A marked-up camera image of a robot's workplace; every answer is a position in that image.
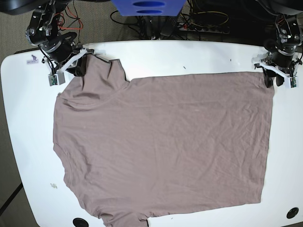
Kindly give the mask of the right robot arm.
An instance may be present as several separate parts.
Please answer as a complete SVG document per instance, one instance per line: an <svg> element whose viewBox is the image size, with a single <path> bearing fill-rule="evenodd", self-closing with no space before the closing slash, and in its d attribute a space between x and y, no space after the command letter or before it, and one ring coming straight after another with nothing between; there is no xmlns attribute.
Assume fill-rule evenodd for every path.
<svg viewBox="0 0 303 227"><path fill-rule="evenodd" d="M75 22L80 18L67 13L67 0L2 0L0 10L8 15L20 15L32 12L29 25L25 31L28 42L37 46L44 55L43 63L50 69L51 80L56 80L59 74L68 71L76 77L86 74L87 55L92 50L75 43L83 24L73 28L65 26L64 16Z"/></svg>

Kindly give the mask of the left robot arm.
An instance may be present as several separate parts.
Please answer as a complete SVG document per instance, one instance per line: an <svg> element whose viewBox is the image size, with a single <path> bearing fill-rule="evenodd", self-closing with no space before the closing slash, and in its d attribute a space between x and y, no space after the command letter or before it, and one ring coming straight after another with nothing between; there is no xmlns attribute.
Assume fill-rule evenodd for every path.
<svg viewBox="0 0 303 227"><path fill-rule="evenodd" d="M295 0L259 0L258 3L275 16L276 39L264 42L267 54L254 66L262 68L267 88L272 87L274 81L278 87L298 87L297 70L303 58L296 57L295 52L303 44L303 32L297 15L303 12L303 3Z"/></svg>

